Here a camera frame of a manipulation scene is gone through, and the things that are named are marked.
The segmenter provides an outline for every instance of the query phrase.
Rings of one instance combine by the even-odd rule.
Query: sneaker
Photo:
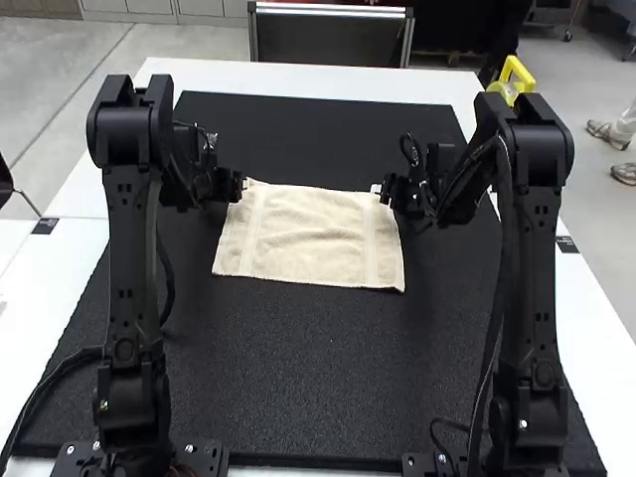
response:
[[[592,136],[602,139],[606,143],[610,144],[614,149],[624,151],[627,149],[627,146],[629,146],[630,141],[612,137],[612,126],[613,123],[611,122],[602,122],[590,119],[587,121],[586,129]]]
[[[612,166],[609,170],[611,176],[618,182],[628,186],[636,186],[636,162],[627,162]]]

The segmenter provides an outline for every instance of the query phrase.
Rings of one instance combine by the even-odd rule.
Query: beige towel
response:
[[[398,225],[377,195],[252,179],[230,204],[212,273],[404,292]]]

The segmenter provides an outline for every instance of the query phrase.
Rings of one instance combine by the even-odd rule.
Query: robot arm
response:
[[[502,261],[473,408],[468,469],[451,470],[479,472],[483,402],[503,321],[489,412],[493,448],[487,474],[523,469],[544,475],[563,470],[567,436],[555,315],[555,243],[573,141],[538,94],[520,95],[513,110],[498,93],[483,92],[475,98],[475,114],[475,135],[451,171],[438,160],[444,145],[428,144],[425,158],[413,147],[413,156],[421,159],[409,161],[406,177],[385,178],[381,201],[409,219],[428,219],[444,228],[470,222],[488,188],[503,187],[498,194]]]
[[[173,88],[169,76],[138,90],[128,76],[108,77],[86,123],[110,226],[110,313],[93,403],[103,461],[95,475],[121,468],[127,477],[163,476],[174,464],[155,285],[159,202],[184,211],[241,198],[242,174],[217,165],[216,136],[173,121]]]

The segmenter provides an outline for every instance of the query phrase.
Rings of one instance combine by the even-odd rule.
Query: chair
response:
[[[2,209],[9,199],[11,199],[11,195],[13,193],[19,194],[25,200],[29,207],[37,214],[39,218],[42,217],[42,214],[36,207],[36,205],[29,199],[29,196],[22,189],[16,189],[13,184],[13,176],[11,175],[11,171],[9,170],[9,166],[7,165],[4,157],[0,153],[0,209]]]

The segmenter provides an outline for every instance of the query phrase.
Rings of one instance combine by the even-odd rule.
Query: floor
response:
[[[0,45],[0,147],[16,184],[41,209],[85,150],[85,115],[105,75],[134,75],[149,56],[248,59],[245,29],[215,27],[0,18]],[[524,38],[519,54],[574,135],[563,220],[636,341],[636,188],[607,174],[614,163],[636,161],[636,148],[615,151],[583,130],[588,117],[613,118],[627,106],[636,65],[617,61],[606,42],[582,30],[568,44]],[[0,217],[32,213],[14,198]]]

